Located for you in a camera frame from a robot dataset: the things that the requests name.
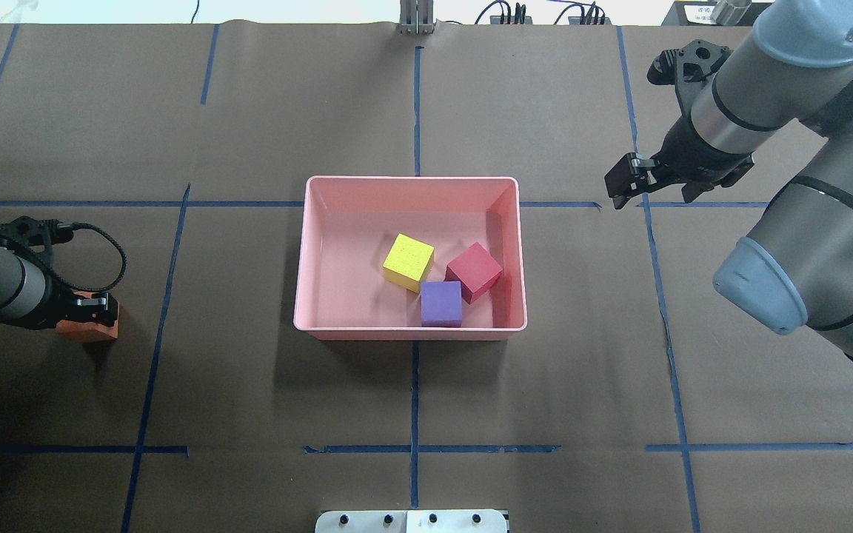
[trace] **plastic container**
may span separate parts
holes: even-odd
[[[381,267],[397,233],[436,248],[426,280],[475,242],[501,279],[471,306],[463,327],[420,327],[419,295]],[[295,327],[322,340],[498,341],[525,329],[518,182],[512,178],[314,176],[305,188]]]

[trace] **metal bracket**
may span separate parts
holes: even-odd
[[[494,509],[326,512],[315,533],[509,533],[509,513]]]
[[[399,30],[415,35],[433,33],[433,0],[400,0]]]

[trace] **white label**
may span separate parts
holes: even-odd
[[[696,24],[715,24],[712,6],[683,6],[686,20]]]

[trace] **gray tabletop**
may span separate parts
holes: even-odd
[[[789,125],[691,206],[603,193],[677,118],[649,62],[744,36],[0,26],[0,222],[90,222],[131,258],[109,349],[0,325],[0,531],[311,531],[412,506],[508,509],[513,531],[853,531],[853,364],[710,286],[820,139]],[[294,330],[311,175],[514,176],[528,330]],[[115,260],[58,248],[82,283]]]

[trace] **cube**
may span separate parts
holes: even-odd
[[[423,327],[463,325],[463,288],[460,282],[423,282],[420,285],[420,319]]]
[[[483,296],[501,276],[501,264],[479,243],[473,243],[446,266],[447,282],[463,284],[463,299],[467,304]]]
[[[420,283],[427,279],[432,263],[433,247],[399,233],[384,261],[384,277],[390,283],[420,292]]]

